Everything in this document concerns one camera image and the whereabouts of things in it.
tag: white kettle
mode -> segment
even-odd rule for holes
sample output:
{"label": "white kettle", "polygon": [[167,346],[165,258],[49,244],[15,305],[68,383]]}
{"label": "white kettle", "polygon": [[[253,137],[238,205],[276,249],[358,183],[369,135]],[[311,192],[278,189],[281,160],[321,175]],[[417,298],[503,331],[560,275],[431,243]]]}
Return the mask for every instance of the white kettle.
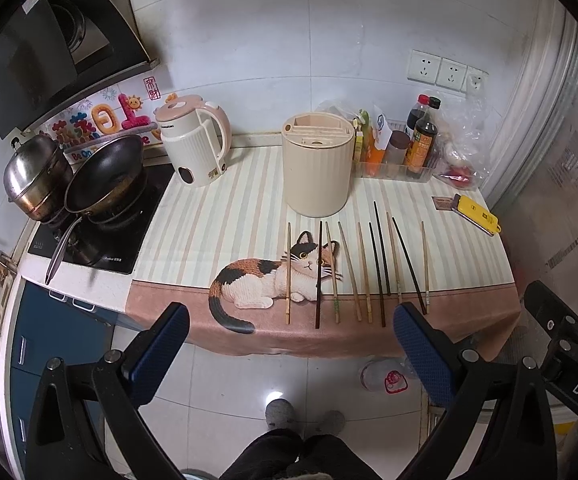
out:
{"label": "white kettle", "polygon": [[[231,126],[216,103],[205,102],[199,95],[185,95],[157,108],[155,116],[162,144],[184,185],[206,186],[226,171]],[[211,119],[220,126],[222,147]]]}

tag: yellow tool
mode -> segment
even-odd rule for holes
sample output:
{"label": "yellow tool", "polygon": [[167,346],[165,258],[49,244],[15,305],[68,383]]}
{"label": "yellow tool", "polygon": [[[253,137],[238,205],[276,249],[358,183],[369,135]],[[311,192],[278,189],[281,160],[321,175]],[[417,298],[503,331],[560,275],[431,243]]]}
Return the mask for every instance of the yellow tool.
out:
{"label": "yellow tool", "polygon": [[489,236],[501,231],[500,225],[498,225],[498,218],[467,196],[456,194],[451,204],[451,209],[485,231]]}

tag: black wok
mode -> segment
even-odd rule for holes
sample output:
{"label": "black wok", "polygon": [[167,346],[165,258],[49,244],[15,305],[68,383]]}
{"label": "black wok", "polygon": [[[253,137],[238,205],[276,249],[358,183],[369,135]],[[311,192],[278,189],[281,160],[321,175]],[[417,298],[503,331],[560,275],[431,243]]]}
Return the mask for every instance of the black wok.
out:
{"label": "black wok", "polygon": [[69,236],[84,218],[97,215],[122,202],[131,184],[142,171],[142,139],[136,135],[119,137],[102,146],[80,166],[67,187],[64,206],[78,215],[64,232],[51,257],[45,284],[60,267]]}

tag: wooden chopstick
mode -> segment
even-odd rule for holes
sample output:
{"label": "wooden chopstick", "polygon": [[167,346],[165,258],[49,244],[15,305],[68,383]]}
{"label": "wooden chopstick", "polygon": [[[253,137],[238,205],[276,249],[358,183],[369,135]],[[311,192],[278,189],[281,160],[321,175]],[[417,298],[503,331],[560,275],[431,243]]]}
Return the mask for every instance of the wooden chopstick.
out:
{"label": "wooden chopstick", "polygon": [[427,259],[427,236],[425,235],[425,222],[420,222],[422,231],[422,259],[425,265],[425,305],[429,309],[429,261]]}
{"label": "wooden chopstick", "polygon": [[400,234],[400,229],[398,229],[398,224],[396,223],[396,218],[393,216],[391,217],[393,221],[394,227],[396,227],[396,232],[398,233],[398,239],[400,240],[400,245],[402,245],[402,251],[405,253],[405,258],[407,258],[407,265],[409,266],[409,272],[411,273],[411,277],[413,278],[413,285],[416,287],[416,293],[418,293],[418,301],[420,302],[420,310],[423,314],[427,314],[427,306],[425,302],[422,301],[422,294],[420,293],[420,287],[418,286],[418,280],[416,279],[416,273],[413,271],[413,265],[411,264],[411,260],[409,259],[409,253],[407,252],[407,246],[405,245],[404,240],[402,239],[402,235]]}
{"label": "wooden chopstick", "polygon": [[398,243],[396,238],[393,236],[393,226],[389,221],[391,215],[387,211],[387,225],[389,225],[389,240],[391,240],[391,252],[393,253],[393,266],[396,270],[396,293],[398,294],[398,304],[402,303],[402,287],[400,286],[400,256],[398,254]]}
{"label": "wooden chopstick", "polygon": [[320,303],[322,301],[322,220],[318,233],[318,277],[316,279],[316,328],[320,328]]}
{"label": "wooden chopstick", "polygon": [[287,307],[285,309],[287,324],[291,323],[291,224],[287,222]]}
{"label": "wooden chopstick", "polygon": [[384,282],[387,285],[387,296],[390,296],[391,295],[391,287],[389,287],[389,269],[387,268],[387,255],[384,253],[383,230],[380,228],[380,218],[378,216],[378,206],[375,204],[375,200],[373,201],[373,210],[375,211],[375,224],[378,227],[378,237],[380,238],[380,248],[383,251]]}
{"label": "wooden chopstick", "polygon": [[365,294],[367,295],[367,321],[373,323],[373,315],[371,314],[371,293],[369,292],[369,272],[367,271],[367,257],[365,256],[365,243],[363,241],[363,229],[360,227],[360,222],[357,225],[358,228],[358,244],[360,246],[360,256],[363,264],[363,274],[365,277]]}
{"label": "wooden chopstick", "polygon": [[375,238],[373,237],[373,227],[369,222],[369,232],[371,233],[371,244],[373,245],[373,259],[375,260],[375,271],[378,274],[378,295],[380,297],[380,324],[384,328],[387,326],[384,319],[384,296],[383,296],[383,280],[380,277],[380,263],[378,262],[378,250],[375,247]]}
{"label": "wooden chopstick", "polygon": [[327,232],[327,246],[331,253],[331,284],[333,285],[333,314],[336,323],[340,323],[340,304],[338,302],[338,283],[336,283],[336,255],[333,253],[333,246],[331,244],[331,234],[329,232],[329,222],[325,222],[325,231]]}
{"label": "wooden chopstick", "polygon": [[351,279],[351,288],[354,291],[355,302],[355,317],[358,321],[363,320],[363,311],[360,309],[360,297],[358,296],[358,287],[355,284],[354,267],[351,265],[351,255],[349,254],[349,247],[347,247],[347,239],[344,232],[342,232],[342,224],[338,222],[338,229],[340,230],[340,240],[342,241],[342,248],[345,250],[345,257],[347,259],[347,266],[349,267],[349,278]]}

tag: electrical outlet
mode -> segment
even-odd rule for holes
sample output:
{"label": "electrical outlet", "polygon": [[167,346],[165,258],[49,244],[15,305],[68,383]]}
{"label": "electrical outlet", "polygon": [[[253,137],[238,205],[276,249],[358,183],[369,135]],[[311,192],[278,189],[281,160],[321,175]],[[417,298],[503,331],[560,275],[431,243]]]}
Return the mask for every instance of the electrical outlet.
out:
{"label": "electrical outlet", "polygon": [[467,65],[452,61],[444,57],[440,62],[436,84],[452,90],[460,90],[463,86]]}
{"label": "electrical outlet", "polygon": [[467,75],[464,78],[463,86],[460,89],[461,92],[467,91],[467,85],[472,85],[472,89],[480,89],[480,86],[485,83],[485,81],[489,78],[489,74],[483,72],[482,70],[478,70],[472,66],[467,67]]}
{"label": "electrical outlet", "polygon": [[407,79],[434,84],[438,76],[440,59],[440,57],[432,54],[412,50],[407,69]]}

